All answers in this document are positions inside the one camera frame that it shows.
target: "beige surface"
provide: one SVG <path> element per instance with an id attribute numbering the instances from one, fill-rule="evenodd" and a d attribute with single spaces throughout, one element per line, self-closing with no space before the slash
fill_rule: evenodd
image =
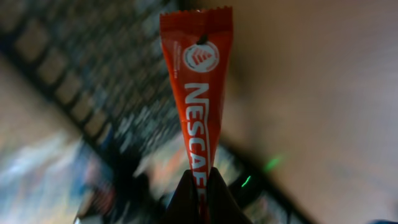
<path id="1" fill-rule="evenodd" d="M 398 220 L 398 1 L 234 7 L 225 139 L 319 223 Z"/>
<path id="2" fill-rule="evenodd" d="M 56 106 L 46 101 L 0 55 L 0 188 L 18 183 L 17 193 L 0 202 L 0 208 L 9 202 L 10 209 L 9 213 L 0 211 L 0 223 L 73 221 L 80 201 L 70 198 L 76 177 L 67 165 L 75 159 L 79 140 L 79 132 Z M 44 193 L 26 190 L 36 189 L 39 182 L 44 183 Z M 39 198 L 38 202 L 32 201 L 34 196 Z M 52 205 L 50 210 L 46 210 L 48 204 Z"/>

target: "green led light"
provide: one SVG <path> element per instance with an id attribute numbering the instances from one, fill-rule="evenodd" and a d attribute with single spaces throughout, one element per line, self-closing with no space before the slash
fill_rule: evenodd
<path id="1" fill-rule="evenodd" d="M 251 176 L 249 176 L 249 177 L 246 179 L 246 181 L 242 184 L 242 187 L 245 186 L 245 185 L 249 182 L 250 177 L 251 177 Z"/>
<path id="2" fill-rule="evenodd" d="M 274 159 L 271 159 L 265 166 L 264 166 L 264 171 L 268 172 L 270 170 L 272 170 L 273 168 L 275 168 L 275 166 L 277 166 L 282 160 L 282 156 L 278 156 Z"/>

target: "blurry background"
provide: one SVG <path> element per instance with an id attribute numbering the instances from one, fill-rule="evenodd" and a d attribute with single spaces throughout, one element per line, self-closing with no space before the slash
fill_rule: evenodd
<path id="1" fill-rule="evenodd" d="M 71 223 L 87 182 L 118 202 L 120 161 L 167 204 L 188 164 L 159 13 L 223 5 L 234 46 L 215 166 L 246 215 L 398 220 L 395 1 L 2 0 L 0 223 Z"/>

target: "desk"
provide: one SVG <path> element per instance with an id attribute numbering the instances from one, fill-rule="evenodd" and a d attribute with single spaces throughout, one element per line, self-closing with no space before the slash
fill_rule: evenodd
<path id="1" fill-rule="evenodd" d="M 398 2 L 234 7 L 223 138 L 319 223 L 398 220 Z"/>

